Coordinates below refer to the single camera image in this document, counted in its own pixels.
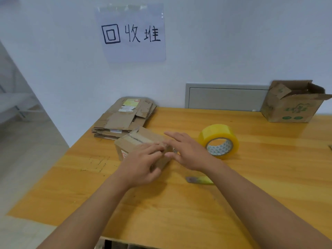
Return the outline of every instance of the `cardboard box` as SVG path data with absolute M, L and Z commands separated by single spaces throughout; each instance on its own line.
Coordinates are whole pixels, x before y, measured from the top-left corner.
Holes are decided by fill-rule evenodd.
M 114 142 L 114 145 L 117 149 L 119 159 L 122 161 L 127 154 L 135 150 L 136 146 L 142 143 L 160 142 L 160 145 L 165 147 L 163 154 L 173 152 L 173 148 L 171 146 L 162 143 L 164 140 L 165 138 L 163 136 L 155 134 L 146 128 L 139 127 L 138 129 L 131 131 L 129 134 L 117 139 Z M 169 161 L 169 158 L 162 156 L 154 166 L 163 169 Z
M 332 98 L 312 80 L 274 80 L 261 113 L 269 122 L 309 122 L 324 100 Z
M 115 140 L 143 126 L 157 105 L 150 99 L 123 97 L 118 99 L 95 123 L 95 137 Z

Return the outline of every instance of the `wooden table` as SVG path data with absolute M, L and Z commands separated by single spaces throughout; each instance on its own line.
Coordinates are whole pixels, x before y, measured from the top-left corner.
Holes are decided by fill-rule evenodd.
M 217 123 L 240 141 L 228 165 L 332 239 L 332 116 L 268 123 L 259 112 L 159 108 L 147 128 L 197 138 Z M 88 130 L 8 215 L 59 225 L 118 165 L 113 141 Z M 255 247 L 215 186 L 185 181 L 198 174 L 172 161 L 157 181 L 125 195 L 103 236 L 165 249 Z

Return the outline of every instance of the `right hand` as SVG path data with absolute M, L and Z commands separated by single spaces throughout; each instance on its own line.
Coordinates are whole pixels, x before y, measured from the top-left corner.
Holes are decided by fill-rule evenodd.
M 167 131 L 164 134 L 173 138 L 165 140 L 164 143 L 180 152 L 180 154 L 168 152 L 165 156 L 176 160 L 187 169 L 204 173 L 209 165 L 222 162 L 186 133 Z

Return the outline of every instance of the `yellow tape roll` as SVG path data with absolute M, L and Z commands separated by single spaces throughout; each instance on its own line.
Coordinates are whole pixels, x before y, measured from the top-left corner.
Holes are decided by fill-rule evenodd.
M 215 124 L 206 127 L 198 136 L 198 142 L 213 156 L 225 159 L 239 149 L 239 141 L 229 126 Z

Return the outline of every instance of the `floor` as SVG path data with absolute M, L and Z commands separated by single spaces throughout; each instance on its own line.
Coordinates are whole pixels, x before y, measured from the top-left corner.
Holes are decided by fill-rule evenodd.
M 69 148 L 46 113 L 0 124 L 0 248 L 36 248 L 54 226 L 6 213 Z

